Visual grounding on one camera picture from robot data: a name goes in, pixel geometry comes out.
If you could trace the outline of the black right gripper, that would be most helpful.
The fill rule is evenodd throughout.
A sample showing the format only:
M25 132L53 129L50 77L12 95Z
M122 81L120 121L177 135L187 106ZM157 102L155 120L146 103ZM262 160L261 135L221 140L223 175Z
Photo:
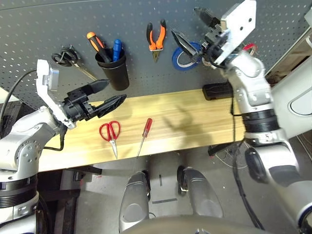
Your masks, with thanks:
M173 38L178 45L178 48L173 53L172 62L173 64L199 64L201 58L203 58L206 62L212 61L216 64L216 59L223 53L221 47L225 44L225 40L219 42L219 36L222 34L220 20L208 8L196 7L194 12L208 26L208 31L205 34L205 44L203 43L201 46L196 42L190 42L180 32L171 30ZM183 56L189 60L182 62Z

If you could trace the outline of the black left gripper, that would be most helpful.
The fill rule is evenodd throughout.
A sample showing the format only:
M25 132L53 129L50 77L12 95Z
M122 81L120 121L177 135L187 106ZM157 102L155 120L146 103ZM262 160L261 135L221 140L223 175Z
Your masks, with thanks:
M118 108L127 98L126 94L113 96L105 100L98 107L88 102L88 96L104 90L109 85L109 80L101 79L67 93L64 99L64 111L72 121L88 121L93 117L103 117Z

